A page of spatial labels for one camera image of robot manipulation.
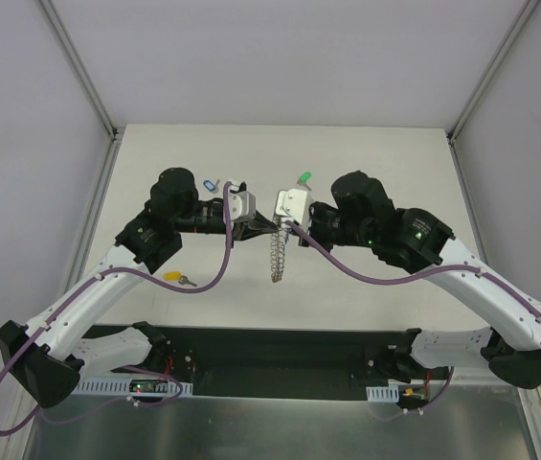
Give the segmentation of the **metal disc keyring holder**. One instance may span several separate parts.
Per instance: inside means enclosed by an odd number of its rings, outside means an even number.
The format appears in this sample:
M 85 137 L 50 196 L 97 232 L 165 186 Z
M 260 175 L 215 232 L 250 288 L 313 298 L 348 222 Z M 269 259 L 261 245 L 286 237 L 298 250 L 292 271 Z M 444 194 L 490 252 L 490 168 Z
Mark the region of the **metal disc keyring holder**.
M 278 231 L 270 236 L 270 270 L 271 281 L 278 283 L 282 280 L 285 268 L 285 249 L 288 242 L 288 230 L 282 227 L 282 218 L 273 216 L 273 223 Z

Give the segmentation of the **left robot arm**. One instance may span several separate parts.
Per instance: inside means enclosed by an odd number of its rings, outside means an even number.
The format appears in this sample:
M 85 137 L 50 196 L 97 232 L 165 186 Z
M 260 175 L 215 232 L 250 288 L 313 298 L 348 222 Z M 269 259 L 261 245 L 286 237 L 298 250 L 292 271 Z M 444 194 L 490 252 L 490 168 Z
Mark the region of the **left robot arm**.
M 116 302 L 183 246 L 182 234 L 223 235 L 225 249 L 277 232 L 256 209 L 245 184 L 227 184 L 221 198 L 202 201 L 194 175 L 169 168 L 152 185 L 143 210 L 116 236 L 100 262 L 60 300 L 20 325 L 0 327 L 0 353 L 9 374 L 42 408 L 64 401 L 86 377 L 138 365 L 159 371 L 166 340 L 148 324 L 86 345 L 82 338 Z

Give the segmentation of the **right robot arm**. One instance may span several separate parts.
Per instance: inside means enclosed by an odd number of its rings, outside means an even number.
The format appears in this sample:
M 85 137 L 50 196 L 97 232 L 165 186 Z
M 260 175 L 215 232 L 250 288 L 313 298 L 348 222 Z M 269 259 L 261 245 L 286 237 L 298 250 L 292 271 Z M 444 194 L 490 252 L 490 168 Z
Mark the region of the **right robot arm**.
M 416 330 L 410 345 L 394 354 L 396 371 L 416 378 L 440 367 L 487 369 L 523 389 L 541 385 L 541 302 L 484 263 L 439 218 L 419 208 L 397 208 L 381 182 L 356 171 L 336 179 L 333 204 L 293 189 L 278 198 L 282 227 L 314 247 L 350 277 L 375 286 L 426 280 L 482 318 L 478 330 Z M 368 248 L 386 265 L 406 271 L 398 279 L 376 279 L 340 263 L 335 246 Z

